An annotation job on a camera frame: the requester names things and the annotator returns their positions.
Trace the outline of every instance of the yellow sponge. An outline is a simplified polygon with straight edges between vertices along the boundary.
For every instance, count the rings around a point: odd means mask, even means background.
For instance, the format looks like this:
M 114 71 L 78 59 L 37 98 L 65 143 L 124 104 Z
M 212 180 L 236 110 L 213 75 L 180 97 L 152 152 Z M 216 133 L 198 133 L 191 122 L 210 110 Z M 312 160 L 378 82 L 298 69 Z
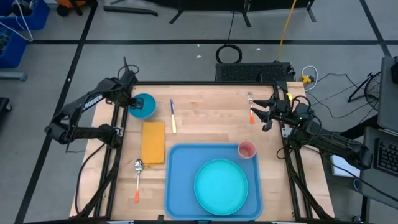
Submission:
M 141 159 L 145 166 L 163 164 L 165 128 L 163 122 L 144 122 L 142 128 Z

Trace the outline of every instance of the blue tray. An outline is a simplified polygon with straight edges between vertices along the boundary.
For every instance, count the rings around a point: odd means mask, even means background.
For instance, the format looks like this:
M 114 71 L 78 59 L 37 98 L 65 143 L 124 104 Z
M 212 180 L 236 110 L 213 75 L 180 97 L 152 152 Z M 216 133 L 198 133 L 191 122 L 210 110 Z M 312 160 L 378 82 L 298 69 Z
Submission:
M 212 159 L 228 159 L 246 175 L 249 193 L 244 205 L 234 214 L 213 215 L 195 197 L 193 183 L 200 167 Z M 239 159 L 238 144 L 176 144 L 167 159 L 165 211 L 175 220 L 249 221 L 262 212 L 261 181 L 257 155 Z

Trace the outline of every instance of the floor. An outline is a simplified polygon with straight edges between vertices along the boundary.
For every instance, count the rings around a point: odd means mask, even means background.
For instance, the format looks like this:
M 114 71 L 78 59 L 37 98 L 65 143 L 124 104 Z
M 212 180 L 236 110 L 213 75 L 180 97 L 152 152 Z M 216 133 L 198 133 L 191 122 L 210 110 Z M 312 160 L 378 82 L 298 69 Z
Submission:
M 20 66 L 11 69 L 26 72 L 28 79 L 0 81 L 0 96 L 10 98 L 14 107 L 0 129 L 2 223 L 16 219 L 44 145 L 43 129 L 56 107 L 85 94 L 104 77 L 115 76 L 123 57 L 139 66 L 138 78 L 143 81 L 214 80 L 215 52 L 228 39 L 232 13 L 184 12 L 171 25 L 168 21 L 176 10 L 135 0 L 120 5 L 154 9 L 159 17 L 104 12 L 102 6 L 109 2 L 100 1 L 96 10 L 86 8 L 83 16 L 71 12 L 60 17 L 51 6 L 45 29 L 33 32 L 35 41 L 27 46 Z M 346 73 L 360 83 L 368 73 L 380 70 L 383 56 L 398 55 L 397 8 L 394 0 L 317 0 L 312 7 L 315 23 L 306 10 L 296 9 L 286 33 L 291 41 L 284 45 L 281 61 L 290 62 L 298 74 L 304 66 L 314 65 L 320 78 Z M 241 14 L 235 14 L 230 39 L 240 43 L 243 62 L 275 60 L 288 13 L 250 12 L 251 28 L 245 26 Z M 237 55 L 226 49 L 220 57 L 233 62 Z M 314 75 L 311 70 L 306 73 Z M 310 93 L 322 100 L 350 86 L 345 77 L 330 75 Z M 333 116 L 344 116 L 366 104 L 364 99 L 347 103 L 353 90 L 323 102 Z M 333 119 L 322 105 L 313 108 L 331 131 L 343 131 L 376 113 L 366 105 Z M 87 111 L 80 124 L 89 126 L 93 113 Z M 85 144 L 75 141 L 70 150 L 82 150 Z M 68 217 L 82 159 L 83 154 L 65 154 L 64 146 L 51 142 L 25 222 Z M 333 182 L 329 189 L 336 217 L 349 220 L 360 214 L 360 194 Z M 370 222 L 395 223 L 397 219 L 396 210 L 371 201 Z

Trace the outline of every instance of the teal plate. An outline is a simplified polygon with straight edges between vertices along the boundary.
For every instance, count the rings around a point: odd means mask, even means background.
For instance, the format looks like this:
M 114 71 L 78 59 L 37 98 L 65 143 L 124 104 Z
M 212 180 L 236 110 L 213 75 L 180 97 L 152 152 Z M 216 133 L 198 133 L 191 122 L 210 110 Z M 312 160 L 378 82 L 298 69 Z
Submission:
M 246 201 L 248 180 L 235 163 L 214 159 L 199 169 L 194 190 L 199 204 L 206 211 L 214 215 L 230 215 Z

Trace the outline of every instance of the wooden table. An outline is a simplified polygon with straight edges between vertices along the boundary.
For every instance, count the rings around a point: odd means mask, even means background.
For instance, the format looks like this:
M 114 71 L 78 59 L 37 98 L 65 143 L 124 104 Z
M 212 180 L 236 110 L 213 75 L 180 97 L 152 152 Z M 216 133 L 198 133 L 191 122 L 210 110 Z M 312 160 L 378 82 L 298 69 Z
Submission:
M 305 95 L 302 83 L 288 83 L 288 88 L 289 93 L 294 96 Z M 271 86 L 138 85 L 134 87 L 133 93 L 150 93 L 155 97 L 157 111 L 151 120 L 165 123 L 166 159 L 169 149 L 181 142 L 240 142 L 245 139 L 254 142 L 259 157 L 264 207 L 257 220 L 294 220 L 286 164 L 275 155 L 282 147 L 279 125 L 274 122 L 272 129 L 265 133 L 261 130 L 263 124 L 257 117 L 255 124 L 249 122 L 248 90 L 252 90 L 254 99 L 259 100 L 268 99 L 274 92 Z M 169 103 L 171 98 L 175 105 L 177 134 L 172 134 Z M 104 101 L 99 103 L 92 126 L 110 123 L 112 112 L 112 105 L 107 105 Z M 134 161 L 141 154 L 141 132 L 142 121 L 128 115 L 111 218 L 156 220 L 158 215 L 165 215 L 165 219 L 170 220 L 164 210 L 166 163 L 146 168 L 141 173 L 140 202 L 134 203 L 137 181 Z M 89 140 L 85 158 L 100 145 L 99 140 Z M 105 149 L 95 155 L 83 170 L 78 203 L 80 209 L 98 188 L 104 152 Z M 334 216 L 320 156 L 306 149 L 301 150 L 301 155 L 309 191 L 325 211 Z M 298 188 L 297 192 L 301 216 L 304 217 L 302 194 Z M 101 214 L 105 214 L 107 199 L 103 201 Z M 72 206 L 71 215 L 74 214 L 75 209 Z

